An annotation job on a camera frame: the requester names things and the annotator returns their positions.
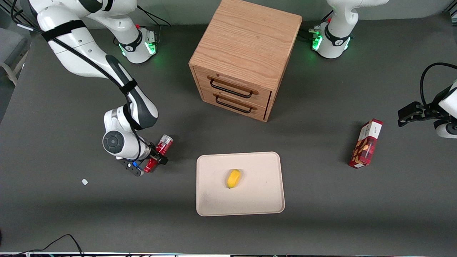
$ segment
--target black metal handle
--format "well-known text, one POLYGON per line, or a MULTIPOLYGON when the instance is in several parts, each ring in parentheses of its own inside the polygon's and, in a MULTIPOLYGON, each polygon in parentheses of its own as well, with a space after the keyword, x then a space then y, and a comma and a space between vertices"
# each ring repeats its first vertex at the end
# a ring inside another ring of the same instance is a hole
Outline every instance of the black metal handle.
POLYGON ((216 103, 218 103, 218 104, 220 104, 220 105, 224 105, 224 106, 226 106, 226 107, 228 107, 228 108, 232 108, 232 109, 237 110, 237 111, 239 111, 239 112, 250 113, 250 112, 252 111, 252 107, 250 107, 249 110, 246 111, 246 110, 240 109, 240 108, 238 108, 238 107, 235 107, 235 106, 231 106, 231 105, 229 105, 229 104, 226 104, 226 103, 224 103, 224 102, 220 102, 220 101, 218 101, 218 99, 219 99, 219 96, 216 96, 216 103))
POLYGON ((216 85, 213 85, 213 82, 214 82, 214 79, 211 79, 211 81, 209 82, 209 84, 211 85, 211 87, 215 88, 215 89, 219 89, 219 90, 222 90, 224 92, 227 92, 227 93, 230 93, 230 94, 233 94, 233 95, 236 95, 236 96, 239 96, 239 97, 243 97, 243 98, 250 98, 252 96, 252 91, 251 93, 249 93, 248 95, 243 95, 243 94, 240 94, 238 92, 235 92, 235 91, 231 91, 229 89, 225 89, 223 87, 220 87, 220 86, 216 86, 216 85))

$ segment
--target beige tray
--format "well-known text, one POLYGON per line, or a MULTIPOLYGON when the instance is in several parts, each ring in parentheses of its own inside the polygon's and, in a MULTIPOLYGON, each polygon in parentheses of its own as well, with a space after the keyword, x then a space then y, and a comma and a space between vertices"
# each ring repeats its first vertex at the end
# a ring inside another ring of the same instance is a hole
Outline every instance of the beige tray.
POLYGON ((277 153, 202 155, 197 159, 199 215, 280 213, 285 206, 277 153), (239 169, 241 178, 229 189, 226 181, 232 169, 239 169))

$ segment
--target yellow object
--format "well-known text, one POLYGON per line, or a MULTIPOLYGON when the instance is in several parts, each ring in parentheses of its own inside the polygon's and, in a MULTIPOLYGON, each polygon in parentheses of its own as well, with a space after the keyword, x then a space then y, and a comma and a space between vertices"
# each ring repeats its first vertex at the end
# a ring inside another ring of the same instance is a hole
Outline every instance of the yellow object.
POLYGON ((241 178, 241 172, 239 170, 232 170, 230 175, 227 179, 227 187, 234 188, 239 182, 239 178, 241 178))

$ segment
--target wooden drawer cabinet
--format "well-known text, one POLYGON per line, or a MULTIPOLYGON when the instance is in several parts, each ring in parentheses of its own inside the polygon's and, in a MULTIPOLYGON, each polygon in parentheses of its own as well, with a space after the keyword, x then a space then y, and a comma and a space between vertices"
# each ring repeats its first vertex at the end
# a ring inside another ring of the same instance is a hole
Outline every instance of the wooden drawer cabinet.
POLYGON ((189 66, 203 101, 267 121, 302 18, 222 0, 189 66))

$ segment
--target red box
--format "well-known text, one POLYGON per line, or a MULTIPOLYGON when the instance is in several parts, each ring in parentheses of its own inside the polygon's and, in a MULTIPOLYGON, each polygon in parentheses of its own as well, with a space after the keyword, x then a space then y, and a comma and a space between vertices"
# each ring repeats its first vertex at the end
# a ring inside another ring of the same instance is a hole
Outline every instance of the red box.
POLYGON ((370 164, 382 126, 383 122, 377 119, 372 119, 362 126, 349 166, 358 169, 370 164))

